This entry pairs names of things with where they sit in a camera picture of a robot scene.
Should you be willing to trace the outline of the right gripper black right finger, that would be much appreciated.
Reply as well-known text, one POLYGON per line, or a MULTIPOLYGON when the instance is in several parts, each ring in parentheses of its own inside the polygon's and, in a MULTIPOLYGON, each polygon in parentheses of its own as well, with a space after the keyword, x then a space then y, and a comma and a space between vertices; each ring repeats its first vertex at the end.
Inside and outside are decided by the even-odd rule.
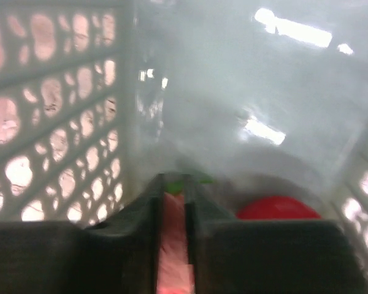
POLYGON ((368 293, 335 222, 238 220, 189 175, 184 194, 196 293, 368 293))

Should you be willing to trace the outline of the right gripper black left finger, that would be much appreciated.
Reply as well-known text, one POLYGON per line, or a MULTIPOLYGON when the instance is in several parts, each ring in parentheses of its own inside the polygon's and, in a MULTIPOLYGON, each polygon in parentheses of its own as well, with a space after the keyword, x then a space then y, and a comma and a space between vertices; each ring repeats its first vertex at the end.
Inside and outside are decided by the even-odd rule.
POLYGON ((0 222, 0 293, 155 293, 164 178, 128 206, 81 228, 0 222))

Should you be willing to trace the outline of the pink toy peach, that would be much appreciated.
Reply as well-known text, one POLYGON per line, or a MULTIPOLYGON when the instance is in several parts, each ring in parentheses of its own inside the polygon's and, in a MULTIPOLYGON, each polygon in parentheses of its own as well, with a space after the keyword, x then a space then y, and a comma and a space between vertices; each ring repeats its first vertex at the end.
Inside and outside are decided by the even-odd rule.
POLYGON ((194 293, 183 187, 183 181, 178 180, 167 183, 164 188, 157 293, 194 293))

